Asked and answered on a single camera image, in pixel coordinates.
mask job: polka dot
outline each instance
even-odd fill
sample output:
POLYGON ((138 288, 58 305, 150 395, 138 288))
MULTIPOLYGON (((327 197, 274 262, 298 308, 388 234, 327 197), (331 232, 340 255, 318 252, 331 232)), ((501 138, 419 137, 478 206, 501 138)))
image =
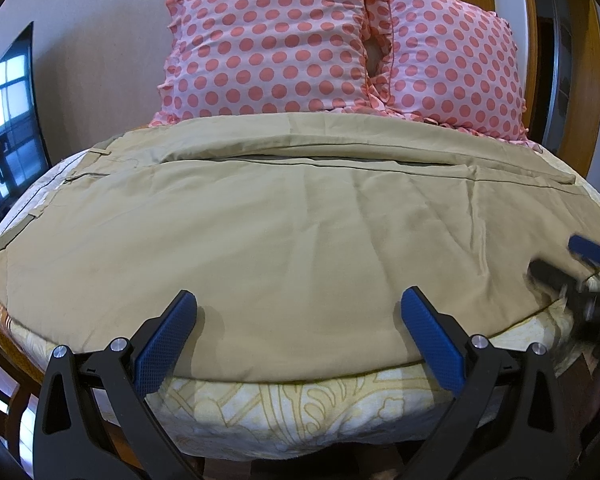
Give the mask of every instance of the polka dot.
POLYGON ((407 94, 407 95, 402 96, 401 102, 402 102, 402 106, 410 108, 414 105, 414 103, 416 102, 416 99, 411 94, 407 94))
POLYGON ((318 46, 322 43, 322 36, 320 34, 312 34, 307 39, 307 43, 311 46, 318 46))
POLYGON ((275 48, 276 47, 276 38, 274 38, 273 36, 266 36, 262 40, 262 47, 266 50, 275 48))
POLYGON ((324 48, 318 53, 318 57, 321 61, 330 61, 333 57, 333 52, 328 48, 324 48))
POLYGON ((449 68, 445 71, 445 77, 447 81, 455 81, 458 79, 458 72, 453 68, 449 68))
POLYGON ((205 101, 208 105, 218 104, 218 94, 215 92, 207 92, 205 95, 205 101))
POLYGON ((347 94, 347 95, 351 95, 351 94, 353 94, 353 92, 356 91, 356 89, 354 88, 354 86, 351 83, 347 82, 347 81, 345 81, 344 83, 342 83, 342 85, 340 87, 341 87, 342 91, 345 94, 347 94))
POLYGON ((260 80, 261 81, 269 82, 273 79, 273 76, 274 76, 274 72, 273 72, 273 69, 271 69, 271 68, 268 68, 268 67, 263 68, 260 71, 260 80))
POLYGON ((264 61, 264 56, 262 54, 253 54, 249 58, 249 64, 251 66, 258 66, 260 63, 264 61))
MULTIPOLYGON (((217 59, 210 59, 209 61, 206 62, 205 64, 205 68, 209 71, 209 72, 213 72, 213 70, 215 70, 216 68, 218 68, 218 60, 217 59)), ((182 89, 180 88, 180 85, 178 85, 178 90, 180 90, 181 92, 184 92, 187 88, 182 89)))
POLYGON ((290 34, 285 38, 285 46, 288 48, 295 48, 300 43, 300 38, 295 34, 290 34))
POLYGON ((329 73, 333 77, 342 77, 342 74, 344 74, 344 69, 340 65, 332 65, 329 69, 329 73))
POLYGON ((298 75, 298 69, 295 66, 286 66, 282 71, 282 75, 285 79, 293 79, 298 75))
POLYGON ((333 84, 329 81, 322 81, 318 85, 318 90, 320 90, 323 95, 329 95, 333 92, 333 84))
POLYGON ((306 61, 311 57, 311 53, 308 50, 298 50, 296 52, 296 59, 298 61, 306 61))
POLYGON ((311 110, 312 112, 322 110, 322 101, 320 101, 320 99, 311 99, 309 101, 309 110, 311 110))
POLYGON ((436 105, 436 100, 433 97, 425 97, 422 100, 422 106, 424 107, 425 110, 431 110, 433 109, 433 107, 436 105))
POLYGON ((196 78, 196 80, 193 82, 193 86, 195 86, 198 90, 202 90, 205 86, 206 86, 206 77, 204 76, 198 76, 196 78))
POLYGON ((244 38, 238 47, 241 51, 247 52, 253 48, 253 40, 251 38, 244 38))
POLYGON ((252 86, 251 88, 249 88, 247 94, 249 95, 249 99, 251 99, 252 101, 259 101, 260 99, 262 99, 263 95, 262 88, 260 88, 259 86, 252 86))
POLYGON ((311 85, 307 81, 301 81, 296 84, 296 94, 305 96, 311 91, 311 85))
POLYGON ((320 68, 320 65, 314 63, 307 67, 306 73, 311 77, 318 77, 322 74, 322 69, 320 68))

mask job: patterned mattress cover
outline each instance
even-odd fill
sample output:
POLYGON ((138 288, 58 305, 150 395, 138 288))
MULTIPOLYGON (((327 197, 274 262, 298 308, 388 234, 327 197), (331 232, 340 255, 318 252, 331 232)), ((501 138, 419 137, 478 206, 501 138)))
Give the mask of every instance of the patterned mattress cover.
MULTIPOLYGON (((0 224, 0 234, 56 189, 85 152, 42 176, 0 224)), ((552 166, 574 171, 547 150, 552 166)), ((577 176, 600 206, 600 194, 577 176)), ((535 341, 554 349, 557 373, 588 349, 570 340, 570 314, 556 302, 493 337, 496 346, 526 349, 535 341)), ((43 340, 11 319, 0 304, 0 330, 41 370, 56 343, 43 340)), ((96 391, 105 419, 115 422, 105 395, 96 391)), ((335 442, 388 444, 423 439, 440 418, 450 394, 422 364, 315 383, 215 383, 167 378, 147 402, 178 448, 187 454, 228 460, 281 459, 307 454, 335 442)), ((498 399, 484 422, 495 415, 498 399)))

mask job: bed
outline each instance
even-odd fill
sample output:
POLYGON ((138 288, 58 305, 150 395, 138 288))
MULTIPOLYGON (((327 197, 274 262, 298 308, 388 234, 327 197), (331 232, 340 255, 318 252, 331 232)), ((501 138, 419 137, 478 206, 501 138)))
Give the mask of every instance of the bed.
MULTIPOLYGON (((514 7, 522 1, 526 9, 526 0, 497 1, 505 2, 499 3, 500 6, 510 4, 514 7)), ((513 9, 504 10, 504 13, 515 15, 513 9)), ((522 50, 528 52, 528 30, 517 32, 519 30, 514 28, 516 39, 527 45, 522 50)), ((342 120, 352 121, 353 118, 342 117, 342 120)), ((376 124, 384 124, 377 121, 390 120, 360 118, 360 122, 370 121, 368 124, 373 125, 368 126, 369 132, 376 124)), ((203 124, 200 121, 205 120, 191 121, 203 124)), ((444 130, 445 136, 454 134, 458 135, 444 130)), ((476 146, 476 150, 485 142, 494 143, 490 139, 469 137, 468 140, 475 141, 471 149, 476 146)), ((84 168, 86 157, 97 158, 106 149, 85 150, 52 168, 20 198, 1 222, 0 235, 8 233, 32 210, 45 204, 50 193, 70 181, 75 171, 84 168)), ((566 164, 546 150, 533 156, 541 157, 559 172, 573 175, 574 185, 581 187, 600 208, 600 195, 566 164)), ((587 351, 570 340, 570 329, 571 318, 565 313, 564 305, 554 303, 510 326, 492 341, 496 346, 516 349, 525 349, 531 342, 542 342, 554 350, 555 368, 561 373, 587 351)), ((59 343, 40 337, 10 317, 1 302, 0 332, 38 370, 46 367, 52 349, 59 343)), ((183 452, 229 460, 289 458, 335 442, 387 444, 423 439, 449 400, 450 394, 439 389, 421 363, 347 374, 330 380, 229 382, 173 377, 165 381, 157 394, 147 398, 158 420, 183 452)), ((104 417, 114 421, 106 398, 99 397, 98 402, 104 417)))

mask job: pillowcase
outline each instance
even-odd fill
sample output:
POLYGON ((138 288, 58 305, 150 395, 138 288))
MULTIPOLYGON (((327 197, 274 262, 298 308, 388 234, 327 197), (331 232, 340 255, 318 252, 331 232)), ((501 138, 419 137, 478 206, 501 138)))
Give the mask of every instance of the pillowcase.
POLYGON ((459 0, 371 2, 370 28, 384 54, 372 83, 388 113, 536 145, 522 123, 517 47, 506 20, 459 0))
POLYGON ((167 0, 173 51, 152 125, 369 107, 364 0, 167 0))

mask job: window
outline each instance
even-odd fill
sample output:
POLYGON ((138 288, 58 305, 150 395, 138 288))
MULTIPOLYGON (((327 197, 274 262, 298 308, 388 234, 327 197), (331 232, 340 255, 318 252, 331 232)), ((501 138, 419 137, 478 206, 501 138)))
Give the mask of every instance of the window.
POLYGON ((26 56, 20 54, 0 62, 0 131, 5 123, 30 110, 26 56))

